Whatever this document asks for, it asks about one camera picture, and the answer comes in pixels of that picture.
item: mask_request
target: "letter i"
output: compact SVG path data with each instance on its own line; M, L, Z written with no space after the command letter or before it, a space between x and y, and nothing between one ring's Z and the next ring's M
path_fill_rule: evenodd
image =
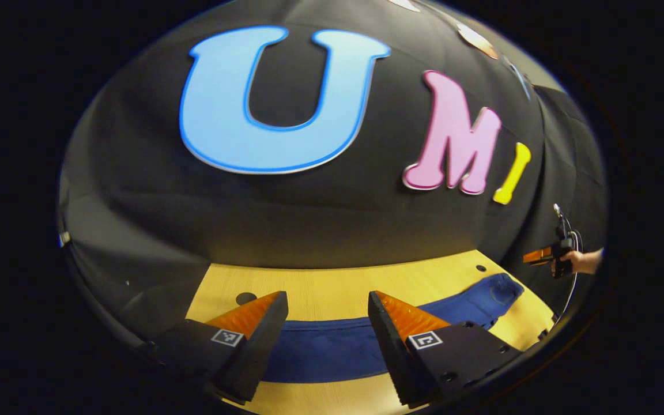
M508 205L511 202L511 196L514 194L514 189L516 184L519 183L519 179L522 178L522 173L524 173L524 168L527 166L527 163L532 160L532 153L526 145L517 142L516 144L516 158L514 163L511 166L508 176L500 189L496 190L493 194L493 201L498 202L502 205Z

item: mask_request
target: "pink letter m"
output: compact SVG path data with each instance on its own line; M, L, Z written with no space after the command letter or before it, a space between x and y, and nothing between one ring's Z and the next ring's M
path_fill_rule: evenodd
M448 149L447 187L452 189L463 179L461 191L482 194L496 137L501 129L499 116L490 108L483 107L471 128L468 101L463 89L437 71L426 71L424 81L434 95L432 120L421 157L403 171L403 183L423 191L440 187L445 178L442 162L445 149ZM473 165L466 173L471 161Z

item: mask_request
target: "wooden table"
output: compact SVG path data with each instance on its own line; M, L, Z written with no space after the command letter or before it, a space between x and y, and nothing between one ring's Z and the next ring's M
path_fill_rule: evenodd
M477 270L477 265L485 266L486 271ZM206 271L186 318L207 321L221 315L237 307L235 298L241 292L261 297L276 291L288 294L287 320L360 318L367 316L370 291L379 290L409 304L422 305L463 292L497 273L505 270L477 250L426 261L337 270L214 263ZM490 331L524 351L537 342L544 329L552 327L552 316L550 308L525 287L524 294ZM413 411L398 402L387 373L334 383L261 382L253 400L241 407L260 415L398 415Z

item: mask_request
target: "letter u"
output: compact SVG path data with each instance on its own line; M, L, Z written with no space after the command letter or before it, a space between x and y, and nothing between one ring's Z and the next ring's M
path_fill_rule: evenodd
M390 55L390 47L353 32L316 32L312 40L327 49L316 113L298 126L268 126L250 115L250 86L263 50L287 34L284 27L248 27L209 37L190 51L195 61L179 123L184 144L202 162L234 173L294 173L329 162L352 144L374 63Z

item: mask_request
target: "black fabric backdrop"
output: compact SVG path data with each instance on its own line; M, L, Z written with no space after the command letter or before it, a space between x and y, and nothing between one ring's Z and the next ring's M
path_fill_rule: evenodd
M69 144L61 211L77 266L105 307L152 337L185 316L210 263L283 268L388 265L478 249L561 311L570 279L522 264L555 239L553 203L601 245L608 192L601 155L583 116L561 92L529 86L505 59L463 42L454 21L385 2L236 1L170 32L119 71L90 104ZM200 40L239 27L277 24L287 39L263 53L250 110L293 126L314 113L326 54L320 29L359 32L392 48L373 71L362 127L330 163L287 175L241 175L205 165L179 135L179 102ZM456 80L471 121L487 106L503 126L484 194L401 182L429 127L428 69ZM491 200L515 157L532 161L508 205Z

